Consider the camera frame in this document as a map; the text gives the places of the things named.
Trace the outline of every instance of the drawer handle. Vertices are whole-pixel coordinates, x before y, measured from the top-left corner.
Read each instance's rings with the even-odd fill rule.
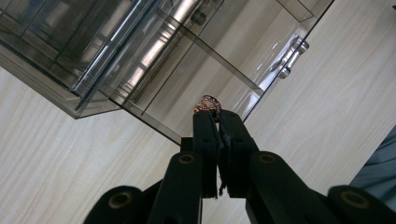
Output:
[[[288,77],[290,75],[291,68],[294,66],[300,56],[308,49],[309,44],[306,41],[303,41],[299,36],[295,36],[290,41],[290,46],[283,54],[282,58],[274,63],[274,65],[271,67],[271,71],[273,72],[276,69],[280,69],[280,72],[277,76],[281,79]]]

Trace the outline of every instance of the wooden table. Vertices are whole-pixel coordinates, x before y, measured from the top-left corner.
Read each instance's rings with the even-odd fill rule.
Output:
[[[335,0],[246,123],[319,192],[348,184],[396,123],[393,5]],[[108,189],[163,178],[178,152],[124,111],[74,120],[0,73],[0,223],[81,223]],[[243,200],[205,200],[203,223],[247,222]]]

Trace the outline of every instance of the screw hole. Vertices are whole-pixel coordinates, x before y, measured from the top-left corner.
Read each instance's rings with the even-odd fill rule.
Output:
[[[194,161],[194,157],[192,155],[183,155],[178,158],[178,161],[183,164],[192,163]]]
[[[275,157],[268,155],[268,154],[261,154],[259,156],[259,160],[264,163],[272,163],[272,162],[276,161]]]
[[[344,202],[357,208],[366,209],[369,207],[369,201],[367,199],[351,190],[342,192],[341,198]]]
[[[111,196],[111,198],[108,200],[108,206],[110,206],[112,209],[120,209],[128,205],[131,201],[132,192],[127,190]]]

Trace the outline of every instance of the plastic drawer organizer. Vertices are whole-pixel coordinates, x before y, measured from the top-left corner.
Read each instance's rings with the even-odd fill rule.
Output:
[[[0,65],[74,118],[125,109],[176,143],[203,95],[246,119],[332,0],[2,0]]]

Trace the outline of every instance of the wood grain surface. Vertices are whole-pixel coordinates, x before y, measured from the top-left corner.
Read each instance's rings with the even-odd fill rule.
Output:
[[[396,123],[395,0],[335,0],[310,50],[247,120],[322,193],[347,184]],[[124,111],[74,120],[0,71],[0,223],[81,223],[119,185],[163,178],[178,148]],[[243,200],[205,200],[203,223],[248,223]]]

